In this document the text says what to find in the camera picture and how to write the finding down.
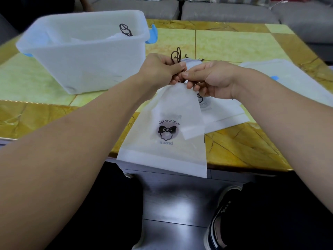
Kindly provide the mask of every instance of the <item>translucent plastic bin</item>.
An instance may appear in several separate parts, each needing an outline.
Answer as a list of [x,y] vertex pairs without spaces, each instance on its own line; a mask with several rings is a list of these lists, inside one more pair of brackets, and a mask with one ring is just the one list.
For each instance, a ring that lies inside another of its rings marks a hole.
[[[133,36],[123,34],[120,24]],[[81,94],[109,89],[137,73],[149,38],[141,11],[88,12],[41,17],[16,47],[35,57],[69,94]]]

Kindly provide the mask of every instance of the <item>table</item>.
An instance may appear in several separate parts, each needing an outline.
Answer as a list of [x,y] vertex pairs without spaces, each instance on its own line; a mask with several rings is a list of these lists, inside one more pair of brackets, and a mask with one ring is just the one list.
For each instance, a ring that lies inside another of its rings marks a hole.
[[[287,59],[333,92],[332,72],[286,25],[150,19],[147,23],[149,26],[155,24],[159,31],[159,39],[156,44],[147,45],[146,54],[157,52],[170,55],[173,50],[180,47],[182,54],[187,54],[189,58],[203,58],[205,61],[225,60],[239,64],[246,61]],[[16,70],[29,73],[39,65],[36,61],[26,65],[23,58],[28,57],[18,54],[16,41],[17,38],[0,46],[0,141],[2,142],[20,138],[103,93],[93,92],[77,96],[64,94],[47,71],[38,67],[38,76],[30,74],[29,77],[14,79],[11,84],[16,90],[12,94],[2,95],[1,69],[7,63],[17,61],[17,64],[11,65],[11,68],[14,67],[12,72],[14,78],[18,72]],[[39,91],[33,91],[34,93],[30,94],[31,88],[28,85],[21,89],[21,83],[26,82],[25,79],[29,84],[33,84],[39,82],[41,78],[44,79],[43,83],[52,87],[52,91],[56,93],[45,96]],[[117,156],[139,111],[140,109],[131,118],[110,152],[110,157]],[[258,124],[250,115],[249,117],[250,122],[206,134],[208,168],[248,172],[292,170]]]

